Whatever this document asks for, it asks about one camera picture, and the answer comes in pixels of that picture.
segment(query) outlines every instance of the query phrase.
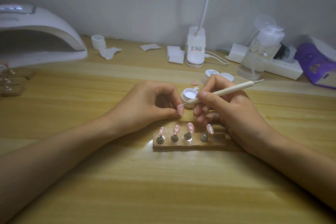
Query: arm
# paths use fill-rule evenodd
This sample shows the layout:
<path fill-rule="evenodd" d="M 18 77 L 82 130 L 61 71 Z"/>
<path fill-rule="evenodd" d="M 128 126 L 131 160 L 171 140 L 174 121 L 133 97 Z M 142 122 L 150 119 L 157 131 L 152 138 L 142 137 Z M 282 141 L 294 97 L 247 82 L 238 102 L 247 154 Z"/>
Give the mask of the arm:
<path fill-rule="evenodd" d="M 270 164 L 336 210 L 336 162 L 275 131 L 259 114 L 244 91 L 222 97 L 211 92 L 234 86 L 212 75 L 195 105 L 197 122 L 220 121 L 230 136 L 248 153 Z"/>
<path fill-rule="evenodd" d="M 0 223 L 5 223 L 66 172 L 104 144 L 155 120 L 179 118 L 177 89 L 143 82 L 108 113 L 0 157 Z"/>

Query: person's right arm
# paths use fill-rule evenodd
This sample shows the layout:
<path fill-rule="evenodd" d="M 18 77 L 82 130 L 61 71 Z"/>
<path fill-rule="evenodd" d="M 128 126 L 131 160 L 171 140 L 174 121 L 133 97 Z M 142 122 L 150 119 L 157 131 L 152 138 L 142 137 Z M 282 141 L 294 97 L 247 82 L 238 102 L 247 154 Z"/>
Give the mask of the person's right arm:
<path fill-rule="evenodd" d="M 198 93 L 194 116 L 199 124 L 220 121 L 248 153 L 270 164 L 336 211 L 336 161 L 299 144 L 273 129 L 244 91 L 222 97 L 211 92 L 234 86 L 212 75 Z"/>

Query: purple object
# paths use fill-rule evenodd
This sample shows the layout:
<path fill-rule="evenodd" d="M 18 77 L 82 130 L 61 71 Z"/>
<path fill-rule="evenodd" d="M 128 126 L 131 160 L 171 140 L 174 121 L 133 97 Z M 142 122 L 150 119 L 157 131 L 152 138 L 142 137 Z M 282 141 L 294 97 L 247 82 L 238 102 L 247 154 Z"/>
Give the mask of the purple object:
<path fill-rule="evenodd" d="M 301 44 L 294 58 L 312 84 L 336 89 L 336 63 L 323 55 L 314 44 Z"/>

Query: wooden nail display stand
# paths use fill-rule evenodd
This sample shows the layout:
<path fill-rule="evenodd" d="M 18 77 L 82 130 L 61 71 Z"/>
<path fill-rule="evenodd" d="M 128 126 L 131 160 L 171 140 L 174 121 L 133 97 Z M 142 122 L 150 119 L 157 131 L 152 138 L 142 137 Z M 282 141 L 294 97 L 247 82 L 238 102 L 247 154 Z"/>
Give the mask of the wooden nail display stand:
<path fill-rule="evenodd" d="M 0 95 L 3 97 L 17 97 L 23 94 L 25 91 L 25 84 L 27 80 L 34 77 L 35 72 L 28 68 L 15 68 L 11 73 L 11 70 L 3 71 L 3 77 L 10 79 L 6 84 L 4 81 L 0 81 Z M 9 86 L 11 90 L 5 91 L 4 87 Z"/>
<path fill-rule="evenodd" d="M 163 133 L 165 140 L 162 144 L 157 143 L 158 134 L 153 135 L 154 149 L 197 149 L 197 148 L 224 148 L 226 146 L 226 138 L 224 133 L 208 134 L 208 141 L 203 142 L 201 135 L 203 133 L 192 133 L 190 141 L 184 138 L 186 131 L 181 131 L 178 134 L 178 141 L 173 142 L 171 136 L 173 133 Z"/>

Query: person's left arm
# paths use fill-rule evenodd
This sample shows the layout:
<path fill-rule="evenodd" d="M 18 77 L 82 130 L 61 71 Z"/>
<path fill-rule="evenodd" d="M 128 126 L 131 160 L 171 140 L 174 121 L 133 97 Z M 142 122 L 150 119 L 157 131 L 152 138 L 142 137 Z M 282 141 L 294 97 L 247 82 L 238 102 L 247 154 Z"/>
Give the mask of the person's left arm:
<path fill-rule="evenodd" d="M 106 143 L 156 120 L 179 118 L 179 104 L 174 85 L 138 83 L 103 116 L 1 156 L 0 223 Z"/>

